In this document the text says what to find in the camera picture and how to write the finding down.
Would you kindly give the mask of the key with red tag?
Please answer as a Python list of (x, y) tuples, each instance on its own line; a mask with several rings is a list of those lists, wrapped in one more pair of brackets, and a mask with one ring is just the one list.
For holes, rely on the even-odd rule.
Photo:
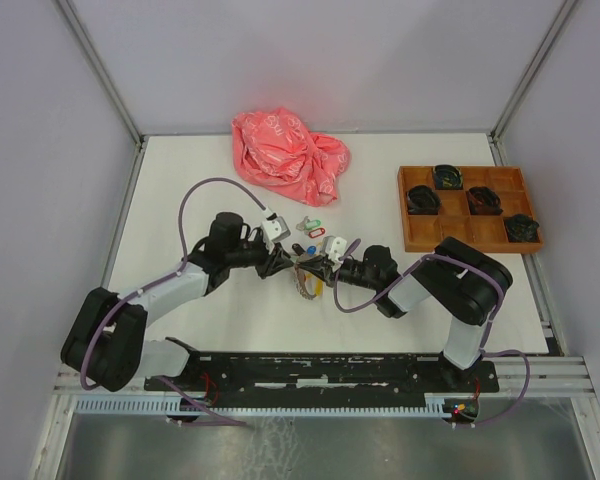
[(316, 227), (314, 229), (306, 231), (306, 235), (311, 239), (316, 239), (324, 236), (326, 229), (324, 227)]

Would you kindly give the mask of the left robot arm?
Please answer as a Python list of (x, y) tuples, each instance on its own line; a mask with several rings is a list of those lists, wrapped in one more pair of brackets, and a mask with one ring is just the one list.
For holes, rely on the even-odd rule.
[(62, 346), (62, 363), (79, 373), (84, 389), (116, 392), (135, 378), (158, 376), (178, 389), (192, 389), (201, 378), (195, 349), (175, 338), (148, 340), (146, 329), (178, 307), (210, 295), (234, 269), (252, 267), (266, 279), (292, 267), (281, 245), (289, 235), (277, 215), (252, 229), (238, 214), (217, 214), (208, 235), (174, 271), (123, 293), (91, 290)]

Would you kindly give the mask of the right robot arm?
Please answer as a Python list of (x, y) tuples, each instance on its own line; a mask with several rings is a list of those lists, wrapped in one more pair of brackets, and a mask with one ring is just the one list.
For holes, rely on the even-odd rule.
[(330, 237), (320, 253), (301, 261), (299, 268), (333, 291), (344, 283), (375, 293), (356, 307), (337, 304), (344, 313), (373, 305), (388, 318), (400, 318), (425, 300), (435, 299), (451, 315), (438, 368), (440, 382), (452, 391), (466, 388), (475, 379), (474, 367), (484, 357), (491, 324), (513, 285), (510, 271), (454, 237), (445, 238), (404, 272), (398, 271), (386, 246), (371, 245), (360, 260), (354, 259), (358, 245), (358, 241), (348, 244)]

